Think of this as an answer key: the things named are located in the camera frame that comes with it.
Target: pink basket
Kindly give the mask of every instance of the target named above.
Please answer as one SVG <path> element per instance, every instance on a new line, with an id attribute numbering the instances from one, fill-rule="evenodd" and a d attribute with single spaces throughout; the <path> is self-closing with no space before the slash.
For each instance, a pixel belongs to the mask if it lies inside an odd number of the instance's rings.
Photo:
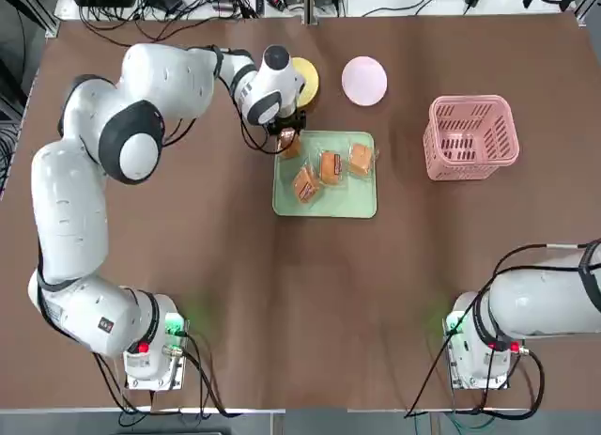
<path id="1" fill-rule="evenodd" d="M 488 178 L 519 154 L 509 104 L 497 95 L 438 97 L 430 106 L 424 150 L 431 179 Z"/>

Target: packaged bread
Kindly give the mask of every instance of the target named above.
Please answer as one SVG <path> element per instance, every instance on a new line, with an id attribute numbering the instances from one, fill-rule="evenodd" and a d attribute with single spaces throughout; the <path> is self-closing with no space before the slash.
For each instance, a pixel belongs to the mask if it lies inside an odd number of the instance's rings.
<path id="1" fill-rule="evenodd" d="M 302 144 L 294 129 L 285 129 L 280 132 L 278 137 L 278 150 L 281 150 L 280 157 L 288 160 L 301 155 Z"/>
<path id="2" fill-rule="evenodd" d="M 319 180 L 310 164 L 306 163 L 300 168 L 292 182 L 292 187 L 294 195 L 301 203 L 309 203 L 315 198 L 317 191 L 319 191 Z"/>
<path id="3" fill-rule="evenodd" d="M 350 147 L 348 168 L 352 174 L 359 177 L 368 177 L 374 167 L 375 160 L 376 155 L 370 147 L 363 144 L 353 144 Z"/>
<path id="4" fill-rule="evenodd" d="M 319 155 L 319 178 L 325 184 L 338 186 L 343 182 L 343 161 L 340 153 L 325 150 Z"/>

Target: brown table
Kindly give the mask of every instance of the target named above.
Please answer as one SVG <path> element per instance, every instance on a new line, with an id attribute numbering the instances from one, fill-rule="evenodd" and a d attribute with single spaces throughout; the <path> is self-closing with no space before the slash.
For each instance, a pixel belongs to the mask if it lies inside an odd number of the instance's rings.
<path id="1" fill-rule="evenodd" d="M 134 26 L 110 34 L 144 40 Z M 374 219 L 277 217 L 272 159 L 244 146 L 220 88 L 150 181 L 109 182 L 104 276 L 175 299 L 210 338 L 227 407 L 405 409 L 459 292 L 480 287 L 496 260 L 522 243 L 601 233 L 601 75 L 570 15 L 207 23 L 168 43 L 246 48 L 255 58 L 284 44 L 320 74 L 308 128 L 367 131 L 380 150 Z M 343 66 L 362 54 L 389 78 L 385 99 L 364 109 L 340 85 Z M 57 138 L 70 80 L 115 80 L 122 55 L 80 23 L 62 23 L 42 58 L 0 205 L 0 408 L 113 406 L 90 354 L 46 326 L 26 284 L 37 261 L 31 159 Z M 482 182 L 430 181 L 422 147 L 429 104 L 478 93 L 512 105 L 517 163 Z M 599 339 L 532 343 L 547 370 L 545 408 L 600 408 Z M 489 404 L 528 407 L 523 383 L 516 378 Z M 197 407 L 196 376 L 189 372 L 185 385 L 159 405 Z M 463 407 L 477 401 L 458 397 Z M 419 407 L 451 406 L 441 362 Z"/>

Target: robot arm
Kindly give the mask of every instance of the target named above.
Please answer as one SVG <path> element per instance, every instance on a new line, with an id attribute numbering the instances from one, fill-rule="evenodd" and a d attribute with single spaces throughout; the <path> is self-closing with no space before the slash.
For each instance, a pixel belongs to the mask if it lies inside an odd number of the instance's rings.
<path id="1" fill-rule="evenodd" d="M 584 255 L 573 254 L 537 265 L 568 268 L 570 272 L 509 271 L 498 275 L 481 298 L 475 292 L 459 296 L 444 324 L 446 332 L 458 330 L 448 350 L 453 387 L 486 388 L 492 361 L 488 387 L 499 388 L 506 382 L 511 345 L 517 348 L 518 340 L 601 332 L 598 286 L 601 269 L 588 268 L 591 262 L 601 263 L 598 245 L 598 242 L 587 244 Z M 547 247 L 582 246 L 549 244 Z M 474 306 L 457 327 L 472 302 Z"/>
<path id="2" fill-rule="evenodd" d="M 98 276 L 108 254 L 106 176 L 126 184 L 148 179 L 162 152 L 165 118 L 197 118 L 220 78 L 253 125 L 296 111 L 303 80 L 283 47 L 271 46 L 259 70 L 245 51 L 138 44 L 116 84 L 79 77 L 59 122 L 62 139 L 32 162 L 39 267 L 28 294 L 53 326 L 90 350 L 124 353 L 139 380 L 161 377 L 165 321 L 177 313 L 166 296 L 117 287 Z"/>

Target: pink plate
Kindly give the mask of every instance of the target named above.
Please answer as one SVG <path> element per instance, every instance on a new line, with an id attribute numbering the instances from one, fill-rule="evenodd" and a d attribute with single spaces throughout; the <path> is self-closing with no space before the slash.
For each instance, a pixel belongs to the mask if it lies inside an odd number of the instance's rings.
<path id="1" fill-rule="evenodd" d="M 368 56 L 352 59 L 342 72 L 342 88 L 347 97 L 360 106 L 371 106 L 382 100 L 388 79 L 386 71 Z"/>

